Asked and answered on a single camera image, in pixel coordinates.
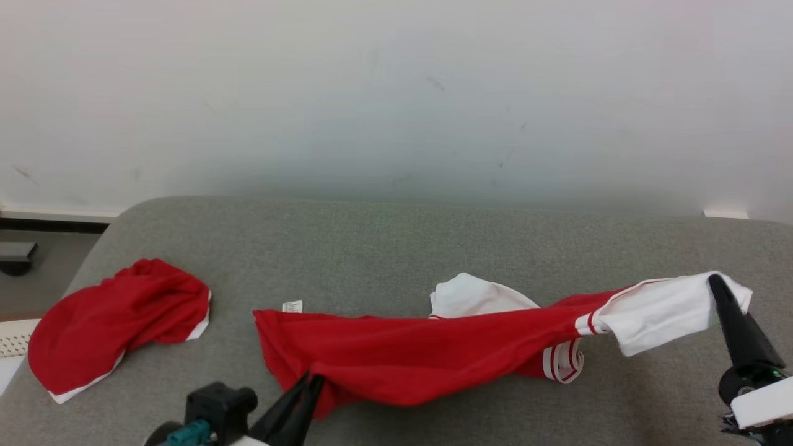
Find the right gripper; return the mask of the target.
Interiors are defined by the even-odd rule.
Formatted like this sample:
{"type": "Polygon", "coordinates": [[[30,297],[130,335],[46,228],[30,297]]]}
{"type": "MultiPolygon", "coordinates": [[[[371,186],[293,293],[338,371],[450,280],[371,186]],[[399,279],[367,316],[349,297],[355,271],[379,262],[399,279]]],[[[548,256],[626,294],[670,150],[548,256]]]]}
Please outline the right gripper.
{"type": "Polygon", "coordinates": [[[708,277],[722,335],[733,367],[717,392],[726,404],[723,434],[759,445],[792,444],[792,378],[785,362],[721,274],[708,277]]]}

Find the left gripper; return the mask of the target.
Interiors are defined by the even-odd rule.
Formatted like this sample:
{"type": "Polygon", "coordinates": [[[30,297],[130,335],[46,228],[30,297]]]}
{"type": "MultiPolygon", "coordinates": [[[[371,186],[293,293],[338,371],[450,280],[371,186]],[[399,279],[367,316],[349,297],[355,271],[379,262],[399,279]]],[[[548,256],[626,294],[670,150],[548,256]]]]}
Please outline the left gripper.
{"type": "Polygon", "coordinates": [[[304,444],[324,386],[322,375],[306,373],[232,446],[304,444]]]}

